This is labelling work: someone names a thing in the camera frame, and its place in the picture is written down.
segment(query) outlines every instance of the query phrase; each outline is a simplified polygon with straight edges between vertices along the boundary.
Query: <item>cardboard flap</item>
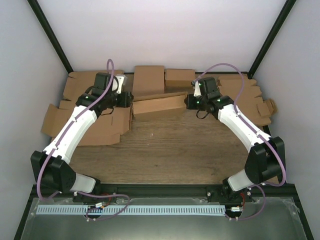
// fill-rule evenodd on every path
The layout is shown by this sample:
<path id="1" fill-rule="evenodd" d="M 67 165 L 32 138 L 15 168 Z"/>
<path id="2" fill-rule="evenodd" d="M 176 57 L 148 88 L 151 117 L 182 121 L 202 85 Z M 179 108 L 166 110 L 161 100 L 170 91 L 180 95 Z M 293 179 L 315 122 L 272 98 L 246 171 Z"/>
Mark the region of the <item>cardboard flap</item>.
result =
<path id="1" fill-rule="evenodd" d="M 73 109 L 75 107 L 75 102 L 70 100 L 61 100 L 59 104 L 59 109 Z"/>
<path id="2" fill-rule="evenodd" d="M 270 117 L 271 113 L 269 111 L 268 105 L 266 102 L 258 103 L 257 104 L 258 112 L 261 117 Z"/>
<path id="3" fill-rule="evenodd" d="M 72 114 L 71 110 L 58 109 L 50 104 L 45 114 L 41 132 L 56 137 Z"/>
<path id="4" fill-rule="evenodd" d="M 164 66 L 135 66 L 132 94 L 135 97 L 165 92 Z"/>
<path id="5" fill-rule="evenodd" d="M 42 133 L 47 134 L 51 137 L 53 136 L 52 132 L 53 132 L 57 111 L 58 111 L 58 108 L 56 106 L 52 104 L 49 105 L 43 120 L 42 128 L 41 128 Z"/>
<path id="6" fill-rule="evenodd" d="M 220 93 L 223 96 L 229 96 L 233 100 L 237 97 L 240 91 L 240 87 L 233 87 L 233 86 L 218 86 Z M 261 96 L 262 92 L 259 86 L 251 86 L 245 87 L 239 99 L 245 98 L 256 98 Z"/>
<path id="7" fill-rule="evenodd" d="M 65 83 L 63 98 L 66 100 L 72 100 L 74 98 L 75 89 L 78 81 L 72 77 L 68 77 Z"/>
<path id="8" fill-rule="evenodd" d="M 278 112 L 277 105 L 273 99 L 269 98 L 269 99 L 265 100 L 264 102 L 267 104 L 271 115 L 276 114 Z"/>
<path id="9" fill-rule="evenodd" d="M 196 73 L 193 69 L 166 69 L 165 70 L 165 80 L 170 81 L 188 81 L 191 82 L 195 80 Z"/>
<path id="10" fill-rule="evenodd" d="M 181 96 L 181 95 L 184 95 L 186 98 L 188 93 L 186 91 L 182 91 L 182 92 L 154 94 L 149 96 L 137 96 L 133 99 L 133 101 L 138 102 L 138 101 L 151 100 L 151 99 L 163 99 L 163 98 L 169 98 L 169 97 L 175 97 L 175 96 Z"/>

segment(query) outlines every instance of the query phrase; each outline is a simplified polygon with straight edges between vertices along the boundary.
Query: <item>white backdrop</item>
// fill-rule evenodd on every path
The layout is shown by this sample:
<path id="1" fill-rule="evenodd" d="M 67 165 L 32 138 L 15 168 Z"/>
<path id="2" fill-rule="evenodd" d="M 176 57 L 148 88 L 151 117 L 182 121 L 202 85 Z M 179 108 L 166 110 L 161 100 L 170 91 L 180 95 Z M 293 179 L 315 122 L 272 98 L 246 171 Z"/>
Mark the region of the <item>white backdrop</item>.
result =
<path id="1" fill-rule="evenodd" d="M 248 71 L 285 0 L 39 0 L 75 71 L 165 65 Z M 215 71 L 232 71 L 220 67 Z"/>

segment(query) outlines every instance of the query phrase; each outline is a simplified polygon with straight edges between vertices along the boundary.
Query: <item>black frame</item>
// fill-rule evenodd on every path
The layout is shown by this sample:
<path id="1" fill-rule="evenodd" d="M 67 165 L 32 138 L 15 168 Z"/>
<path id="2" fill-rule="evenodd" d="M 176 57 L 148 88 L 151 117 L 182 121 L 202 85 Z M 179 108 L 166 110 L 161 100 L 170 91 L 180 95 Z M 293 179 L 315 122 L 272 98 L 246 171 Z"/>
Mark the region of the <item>black frame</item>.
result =
<path id="1" fill-rule="evenodd" d="M 58 54 L 62 64 L 64 65 L 66 71 L 68 73 L 73 72 L 73 68 L 68 61 L 67 56 L 65 55 L 54 31 L 52 30 L 44 12 L 42 11 L 37 0 L 27 0 L 30 7 L 32 8 L 34 14 L 36 15 L 39 23 L 41 24 L 43 30 L 45 31 L 47 37 L 49 38 L 53 48 Z M 276 38 L 279 30 L 281 29 L 283 23 L 285 22 L 287 16 L 289 15 L 291 9 L 293 8 L 295 2 L 297 0 L 286 0 L 282 10 L 280 11 L 273 27 L 271 28 L 269 34 L 267 35 L 258 55 L 256 56 L 251 68 L 249 71 L 244 71 L 242 73 L 247 74 L 251 79 L 255 75 L 259 65 L 264 59 L 264 56 L 268 52 L 272 42 Z M 210 74 L 238 74 L 237 72 L 209 72 Z M 264 126 L 263 130 L 270 134 L 270 130 L 268 126 Z M 102 190 L 106 193 L 114 193 L 117 194 L 126 194 L 131 198 L 208 198 L 210 202 L 219 202 L 223 205 L 230 205 L 233 202 L 226 201 L 220 195 L 221 184 L 189 184 L 189 185 L 181 185 L 181 184 L 102 184 Z M 305 212 L 303 210 L 302 204 L 300 202 L 298 193 L 296 191 L 296 187 L 294 184 L 285 184 L 280 188 L 272 187 L 272 186 L 263 186 L 263 190 L 267 197 L 292 197 L 295 205 L 300 209 L 299 217 L 301 223 L 303 225 L 304 232 L 308 240 L 313 240 L 314 237 L 311 233 L 307 218 L 305 216 Z M 44 197 L 48 197 L 52 194 L 52 190 L 49 188 L 42 187 L 42 194 Z M 37 189 L 36 185 L 33 186 L 29 199 L 27 201 L 23 216 L 21 218 L 20 224 L 18 226 L 16 235 L 14 237 L 15 240 L 19 240 L 22 237 L 22 233 L 26 224 L 26 220 L 30 211 L 31 204 L 34 198 L 37 198 Z M 72 198 L 72 193 L 62 193 L 59 195 L 61 198 Z M 253 188 L 251 190 L 251 197 L 262 197 L 261 192 L 257 188 Z"/>
<path id="2" fill-rule="evenodd" d="M 66 71 L 69 73 L 73 72 L 73 68 L 71 67 L 69 60 L 67 58 L 67 56 L 64 53 L 64 50 L 62 49 L 54 31 L 52 30 L 44 12 L 42 11 L 38 0 L 27 0 L 30 7 L 32 8 L 35 16 L 38 18 L 39 23 L 41 24 L 43 30 L 45 31 L 47 37 L 49 38 L 53 48 L 55 49 L 56 53 L 58 54 L 62 64 L 64 65 Z M 262 60 L 264 59 L 267 51 L 269 50 L 272 42 L 274 41 L 274 39 L 276 38 L 280 28 L 282 27 L 282 25 L 284 24 L 287 16 L 289 15 L 291 9 L 293 8 L 293 6 L 295 5 L 297 0 L 286 0 L 286 2 L 284 3 L 277 19 L 275 20 L 268 36 L 266 37 L 258 55 L 256 56 L 250 70 L 248 72 L 243 72 L 246 73 L 248 75 L 248 77 L 250 79 L 253 78 L 253 76 L 255 75 L 259 65 L 261 64 Z M 210 72 L 211 74 L 238 74 L 237 72 Z"/>

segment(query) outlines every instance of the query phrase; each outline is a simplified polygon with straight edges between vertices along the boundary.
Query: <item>open cardboard box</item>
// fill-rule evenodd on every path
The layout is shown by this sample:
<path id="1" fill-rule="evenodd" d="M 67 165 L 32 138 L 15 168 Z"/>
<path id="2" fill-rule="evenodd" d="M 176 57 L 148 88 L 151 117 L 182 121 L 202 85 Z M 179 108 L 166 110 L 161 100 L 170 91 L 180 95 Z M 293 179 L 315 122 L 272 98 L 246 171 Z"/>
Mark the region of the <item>open cardboard box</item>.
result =
<path id="1" fill-rule="evenodd" d="M 54 139 L 67 123 L 76 101 L 85 90 L 92 86 L 97 73 L 106 71 L 84 71 L 71 72 L 67 79 L 63 100 L 60 101 L 59 108 L 50 104 L 44 118 L 42 133 Z M 122 70 L 116 70 L 115 74 L 123 74 Z M 132 109 L 131 107 L 115 107 L 110 115 L 111 109 L 106 109 L 96 122 L 88 129 L 78 146 L 99 146 L 112 145 L 120 142 L 120 135 L 123 135 L 131 128 Z"/>
<path id="2" fill-rule="evenodd" d="M 236 99 L 242 86 L 239 75 L 221 75 L 218 78 L 220 93 Z M 244 76 L 244 89 L 237 105 L 241 112 L 257 126 L 266 126 L 271 123 L 270 116 L 277 112 L 277 106 L 272 99 L 263 100 L 262 92 L 257 81 Z"/>

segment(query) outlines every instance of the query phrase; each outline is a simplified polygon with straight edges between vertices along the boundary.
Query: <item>black metal bar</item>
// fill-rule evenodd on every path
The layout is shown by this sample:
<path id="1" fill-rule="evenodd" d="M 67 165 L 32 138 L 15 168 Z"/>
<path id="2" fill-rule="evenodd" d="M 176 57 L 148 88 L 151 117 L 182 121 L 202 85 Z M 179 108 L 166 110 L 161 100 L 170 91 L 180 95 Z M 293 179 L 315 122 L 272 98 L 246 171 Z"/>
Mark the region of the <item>black metal bar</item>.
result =
<path id="1" fill-rule="evenodd" d="M 255 75 L 259 65 L 261 64 L 262 60 L 264 59 L 268 49 L 270 48 L 272 42 L 276 38 L 281 26 L 284 24 L 287 16 L 289 15 L 291 9 L 295 5 L 297 0 L 287 0 L 285 4 L 282 7 L 282 10 L 280 11 L 278 17 L 276 18 L 268 36 L 266 37 L 258 55 L 256 56 L 249 72 L 248 72 L 248 77 L 250 79 L 253 78 Z"/>
<path id="2" fill-rule="evenodd" d="M 44 12 L 42 11 L 39 3 L 37 0 L 28 0 L 28 3 L 30 5 L 30 7 L 32 8 L 35 16 L 38 18 L 39 23 L 41 24 L 43 30 L 45 31 L 45 34 L 47 35 L 47 37 L 49 38 L 54 50 L 56 51 L 56 53 L 58 54 L 62 64 L 64 65 L 66 71 L 68 73 L 73 72 L 74 70 L 72 69 L 67 56 L 65 55 L 54 31 L 52 30 Z"/>

